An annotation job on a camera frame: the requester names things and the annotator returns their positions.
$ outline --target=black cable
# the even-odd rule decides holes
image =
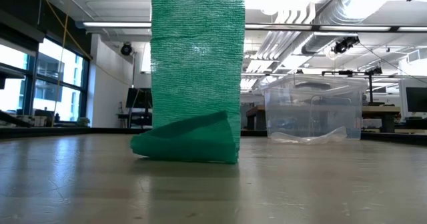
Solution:
[[[375,56],[377,56],[379,59],[381,59],[381,61],[383,61],[383,62],[385,62],[385,63],[387,63],[387,64],[391,65],[392,67],[396,68],[397,70],[399,70],[399,71],[401,71],[401,72],[405,73],[405,75],[407,75],[407,76],[409,76],[409,77],[411,77],[411,78],[417,79],[417,80],[421,81],[422,83],[427,84],[427,82],[425,82],[425,81],[423,81],[423,80],[421,80],[421,79],[419,79],[419,78],[417,78],[417,77],[414,77],[413,75],[409,75],[407,72],[403,71],[403,70],[402,70],[402,69],[400,69],[399,67],[397,67],[397,66],[395,66],[395,65],[393,65],[393,64],[391,64],[391,63],[389,63],[389,62],[388,62],[388,61],[386,61],[384,58],[380,57],[380,56],[379,56],[379,55],[377,55],[375,52],[373,52],[373,50],[371,50],[371,49],[369,49],[369,48],[365,47],[365,45],[363,45],[361,42],[359,42],[359,44],[360,44],[361,46],[363,46],[366,50],[368,50],[369,52],[371,52],[372,54],[374,54]]]

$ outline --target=ceiling beam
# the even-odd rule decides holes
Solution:
[[[101,35],[102,41],[117,41],[117,42],[150,42],[151,35]]]

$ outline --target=desk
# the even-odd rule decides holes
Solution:
[[[400,107],[362,107],[363,118],[381,118],[380,132],[394,133],[394,116],[400,113]]]
[[[306,111],[307,107],[289,106],[289,109]],[[337,106],[336,108],[351,108],[346,106]],[[331,107],[317,106],[316,109],[330,111]],[[381,132],[394,133],[394,116],[400,113],[400,107],[362,107],[363,117],[379,117],[382,120]],[[264,105],[257,105],[252,107],[246,112],[248,118],[248,130],[266,130],[266,107]]]
[[[0,140],[1,222],[427,220],[423,146],[354,140],[272,145],[267,138],[246,137],[240,142],[239,165],[221,165],[140,159],[129,150],[131,138]],[[70,151],[59,151],[64,146]]]
[[[134,123],[136,125],[153,125],[153,118],[151,113],[145,112],[134,112],[132,113],[132,120],[129,123],[129,114],[117,114],[117,117],[120,119],[120,127],[121,128],[130,128],[131,124]],[[139,119],[133,119],[133,117],[144,117]]]
[[[248,130],[266,130],[266,107],[264,105],[257,105],[246,111],[246,118],[248,118]]]

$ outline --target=ductwork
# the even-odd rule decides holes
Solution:
[[[322,25],[343,25],[359,24],[366,18],[375,13],[389,0],[333,0],[318,17],[314,20],[315,24]],[[304,33],[298,36],[291,47],[288,47],[279,57],[279,61],[284,63],[294,51],[303,54],[314,54],[325,46],[333,42],[335,36],[315,36]]]
[[[315,5],[311,3],[311,0],[272,0],[270,5],[279,8],[275,23],[311,23],[316,16]],[[258,49],[256,58],[263,60],[277,59],[287,47],[286,44],[295,38],[294,32],[270,31]]]

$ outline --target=clear plastic bin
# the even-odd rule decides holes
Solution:
[[[262,87],[268,136],[319,137],[345,127],[360,139],[364,79],[289,75]]]

